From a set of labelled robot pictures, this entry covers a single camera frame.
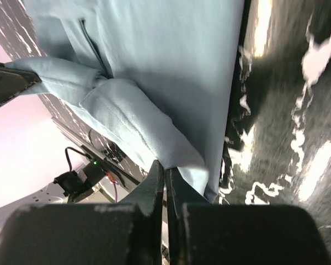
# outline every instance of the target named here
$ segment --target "black wire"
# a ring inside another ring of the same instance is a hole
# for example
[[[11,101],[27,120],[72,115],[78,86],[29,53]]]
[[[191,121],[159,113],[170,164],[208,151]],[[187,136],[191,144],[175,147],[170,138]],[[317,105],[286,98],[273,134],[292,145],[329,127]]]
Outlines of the black wire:
[[[71,160],[70,160],[70,157],[68,155],[68,152],[67,152],[67,150],[69,150],[69,149],[76,152],[76,153],[78,153],[78,154],[80,154],[80,155],[82,155],[82,156],[85,156],[86,158],[88,158],[90,160],[92,159],[90,155],[88,155],[86,153],[83,153],[81,151],[78,151],[75,148],[72,148],[72,147],[65,148],[65,156],[66,156],[66,160],[67,160],[67,163],[68,163],[68,169],[69,169],[70,172],[72,171],[72,164],[71,164]]]
[[[92,141],[91,133],[92,133],[92,128],[89,129],[87,136],[88,136],[88,140],[89,140],[90,144],[91,144],[93,147],[95,147],[94,144],[93,144],[93,141]]]

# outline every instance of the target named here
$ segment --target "light blue fabric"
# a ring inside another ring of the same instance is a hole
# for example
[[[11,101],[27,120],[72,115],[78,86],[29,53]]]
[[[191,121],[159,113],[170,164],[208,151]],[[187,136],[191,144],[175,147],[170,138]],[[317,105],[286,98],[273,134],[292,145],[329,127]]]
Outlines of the light blue fabric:
[[[178,166],[214,200],[244,0],[24,2],[39,46],[76,64],[32,59],[8,67],[49,65],[41,72],[45,80],[65,82],[36,92],[46,89],[68,102],[140,166],[148,168],[154,158],[166,168]],[[91,79],[93,70],[81,65],[99,70],[99,77]],[[64,76],[49,72],[55,67],[64,68]],[[69,78],[85,84],[82,77],[92,85],[66,95]]]

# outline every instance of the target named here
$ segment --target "black marbled surface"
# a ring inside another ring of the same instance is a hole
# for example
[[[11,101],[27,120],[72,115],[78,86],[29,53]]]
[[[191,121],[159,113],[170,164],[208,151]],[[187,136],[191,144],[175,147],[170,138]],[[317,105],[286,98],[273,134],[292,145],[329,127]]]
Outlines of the black marbled surface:
[[[0,0],[0,43],[12,60],[44,55],[21,0]],[[53,96],[42,101],[89,139],[68,107]],[[106,138],[93,131],[91,138],[135,178],[145,176]],[[223,157],[219,203],[301,206],[331,252],[331,0],[252,0]]]

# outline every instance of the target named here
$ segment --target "light blue cloth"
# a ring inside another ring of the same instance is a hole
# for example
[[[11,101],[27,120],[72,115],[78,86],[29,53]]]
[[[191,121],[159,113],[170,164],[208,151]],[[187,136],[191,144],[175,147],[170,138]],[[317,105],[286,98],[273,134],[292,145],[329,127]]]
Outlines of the light blue cloth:
[[[244,0],[24,2],[39,46],[67,60],[7,64],[41,76],[31,93],[61,98],[138,165],[177,166],[214,200]]]

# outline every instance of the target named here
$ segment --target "zipper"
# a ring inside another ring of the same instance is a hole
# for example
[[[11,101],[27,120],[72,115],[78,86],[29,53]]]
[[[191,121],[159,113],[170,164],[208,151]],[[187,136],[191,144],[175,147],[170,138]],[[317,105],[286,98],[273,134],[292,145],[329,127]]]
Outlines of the zipper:
[[[85,20],[84,19],[80,19],[79,20],[79,25],[80,25],[80,27],[82,29],[83,35],[86,38],[86,40],[88,41],[88,44],[89,44],[90,48],[92,49],[92,51],[94,52],[95,56],[97,57],[97,59],[98,59],[100,65],[102,66],[105,74],[108,75],[108,71],[106,70],[106,67],[105,67],[104,62],[102,60],[102,57],[100,57],[98,48],[93,44],[92,39],[89,37],[89,35],[87,33],[87,30],[86,30],[86,26],[84,24],[85,24]]]

